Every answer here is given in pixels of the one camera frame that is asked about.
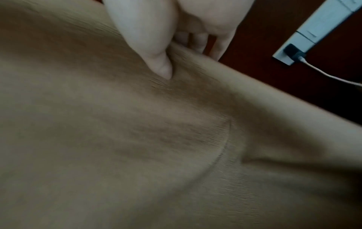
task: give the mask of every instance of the fabric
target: fabric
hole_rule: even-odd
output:
[[[0,34],[0,228],[362,227],[360,126],[175,44],[163,80],[97,2]]]

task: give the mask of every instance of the reddish brown surface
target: reddish brown surface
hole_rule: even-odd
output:
[[[256,0],[241,23],[223,64],[291,95],[362,123],[362,93],[355,87],[329,79],[295,64],[272,58],[276,50],[324,0]],[[362,10],[352,15],[308,52],[307,60],[341,78],[362,81]],[[206,50],[210,50],[211,39]]]

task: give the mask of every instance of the beige fabric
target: beige fabric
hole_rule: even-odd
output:
[[[360,126],[176,45],[163,80],[97,2],[0,34],[0,228],[361,228]]]

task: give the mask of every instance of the black plug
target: black plug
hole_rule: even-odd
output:
[[[285,47],[283,51],[287,56],[289,56],[295,62],[300,62],[300,58],[301,57],[304,58],[306,56],[304,52],[302,52],[293,44],[288,44],[288,46]]]

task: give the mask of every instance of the cable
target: cable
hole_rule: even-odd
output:
[[[352,85],[356,85],[356,86],[362,87],[362,83],[356,83],[356,82],[344,80],[344,79],[341,79],[341,78],[338,78],[338,77],[335,77],[335,76],[332,76],[332,75],[330,75],[330,74],[325,73],[324,71],[320,70],[319,68],[314,67],[313,65],[311,65],[310,63],[308,63],[304,57],[299,57],[298,59],[299,59],[300,62],[308,65],[309,67],[313,68],[314,70],[317,70],[318,72],[322,73],[323,75],[326,75],[326,76],[328,76],[328,77],[330,77],[330,78],[333,78],[333,79],[335,79],[335,80],[342,81],[342,82],[344,82],[344,83],[349,83],[349,84],[352,84]]]

